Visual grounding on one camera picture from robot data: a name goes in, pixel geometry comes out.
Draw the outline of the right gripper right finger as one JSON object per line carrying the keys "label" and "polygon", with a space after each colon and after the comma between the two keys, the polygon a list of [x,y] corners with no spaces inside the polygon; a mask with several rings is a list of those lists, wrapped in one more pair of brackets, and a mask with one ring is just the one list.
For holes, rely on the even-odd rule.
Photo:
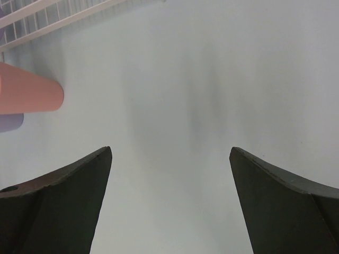
{"label": "right gripper right finger", "polygon": [[254,253],[338,253],[338,189],[233,147],[231,170]]}

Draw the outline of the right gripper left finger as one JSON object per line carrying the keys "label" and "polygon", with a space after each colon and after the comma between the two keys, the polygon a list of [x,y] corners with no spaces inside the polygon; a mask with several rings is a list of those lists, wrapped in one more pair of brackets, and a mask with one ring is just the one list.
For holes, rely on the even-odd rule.
{"label": "right gripper left finger", "polygon": [[1,189],[1,253],[90,253],[111,164],[103,147]]}

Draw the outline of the small purple cup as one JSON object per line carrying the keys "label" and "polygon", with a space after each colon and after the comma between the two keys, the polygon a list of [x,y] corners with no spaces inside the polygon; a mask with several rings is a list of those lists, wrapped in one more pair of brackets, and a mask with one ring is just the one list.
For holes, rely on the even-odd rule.
{"label": "small purple cup", "polygon": [[1,114],[0,133],[18,129],[24,121],[24,114]]}

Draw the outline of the pink cup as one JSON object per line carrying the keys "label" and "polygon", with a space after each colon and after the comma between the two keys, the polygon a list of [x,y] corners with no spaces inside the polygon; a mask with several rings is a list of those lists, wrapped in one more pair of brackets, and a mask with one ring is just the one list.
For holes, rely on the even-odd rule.
{"label": "pink cup", "polygon": [[63,101],[58,82],[1,63],[1,114],[55,111]]}

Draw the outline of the large purple cup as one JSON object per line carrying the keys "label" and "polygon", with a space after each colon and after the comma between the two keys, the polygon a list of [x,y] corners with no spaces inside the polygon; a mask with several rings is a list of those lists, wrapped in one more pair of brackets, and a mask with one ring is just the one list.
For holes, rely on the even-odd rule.
{"label": "large purple cup", "polygon": [[[5,16],[3,10],[0,8],[0,19]],[[6,32],[5,27],[0,30],[0,45],[3,46],[6,43]]]}

